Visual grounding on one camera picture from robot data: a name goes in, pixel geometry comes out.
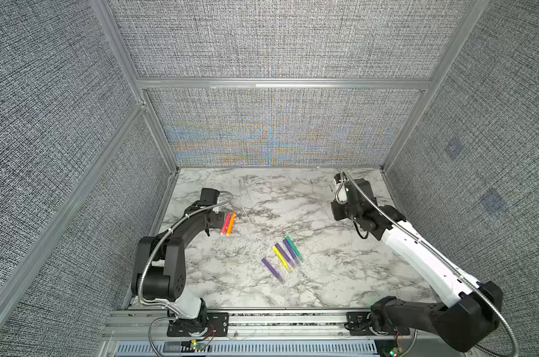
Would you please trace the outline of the pink highlighter pen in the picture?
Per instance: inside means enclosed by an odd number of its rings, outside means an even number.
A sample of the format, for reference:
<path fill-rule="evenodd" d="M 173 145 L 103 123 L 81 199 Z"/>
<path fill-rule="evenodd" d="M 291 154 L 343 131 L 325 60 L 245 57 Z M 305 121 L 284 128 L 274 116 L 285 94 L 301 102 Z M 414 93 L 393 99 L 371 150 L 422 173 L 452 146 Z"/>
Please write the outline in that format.
<path fill-rule="evenodd" d="M 225 216 L 225 220 L 224 220 L 224 223 L 223 223 L 223 227 L 222 229 L 220 229 L 220 233 L 221 234 L 226 234 L 226 231 L 228 229 L 228 226 L 229 226 L 229 222 L 231 220 L 231 217 L 232 217 L 232 212 L 227 212 L 226 213 L 226 216 Z"/>

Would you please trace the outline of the orange highlighter pen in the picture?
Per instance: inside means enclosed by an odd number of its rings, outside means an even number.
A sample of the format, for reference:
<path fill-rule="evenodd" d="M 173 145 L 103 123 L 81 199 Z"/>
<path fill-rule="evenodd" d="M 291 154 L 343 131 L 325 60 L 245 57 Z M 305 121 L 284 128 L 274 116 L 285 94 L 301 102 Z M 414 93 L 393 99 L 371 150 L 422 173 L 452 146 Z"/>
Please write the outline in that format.
<path fill-rule="evenodd" d="M 236 217 L 236 213 L 232 212 L 232 215 L 231 215 L 230 220 L 229 220 L 229 224 L 228 224 L 228 226 L 226 228 L 226 235 L 231 234 L 232 228 L 233 228 L 234 222 L 235 222 L 235 217 Z"/>

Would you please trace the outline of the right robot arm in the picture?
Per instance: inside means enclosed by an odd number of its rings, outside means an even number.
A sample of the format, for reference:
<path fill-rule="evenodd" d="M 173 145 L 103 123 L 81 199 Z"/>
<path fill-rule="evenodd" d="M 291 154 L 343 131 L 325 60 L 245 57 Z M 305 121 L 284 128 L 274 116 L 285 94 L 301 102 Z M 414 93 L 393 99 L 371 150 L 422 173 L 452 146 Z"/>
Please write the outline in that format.
<path fill-rule="evenodd" d="M 371 306 L 365 322 L 349 323 L 348 327 L 370 330 L 378 336 L 408 329 L 424 331 L 464 353 L 500 326 L 503 292 L 495 283 L 482 283 L 446 257 L 439 257 L 400 211 L 391 205 L 377 205 L 368 181 L 351 181 L 343 173 L 336 174 L 334 180 L 333 218 L 350 220 L 360 238 L 373 236 L 391 248 L 438 297 L 436 303 L 383 297 Z"/>

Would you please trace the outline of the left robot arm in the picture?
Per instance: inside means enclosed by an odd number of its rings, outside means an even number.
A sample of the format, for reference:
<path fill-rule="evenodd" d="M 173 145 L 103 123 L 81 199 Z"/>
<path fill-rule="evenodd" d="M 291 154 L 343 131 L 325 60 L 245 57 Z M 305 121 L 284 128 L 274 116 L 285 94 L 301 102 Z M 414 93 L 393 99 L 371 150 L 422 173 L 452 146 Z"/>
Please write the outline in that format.
<path fill-rule="evenodd" d="M 187 285 L 186 248 L 200 233 L 223 227 L 224 215 L 214 211 L 214 202 L 193 202 L 183 217 L 166 231 L 143 237 L 135 256 L 132 294 L 143 306 L 162 307 L 169 323 L 169 335 L 198 336 L 208 330 L 206 303 Z"/>

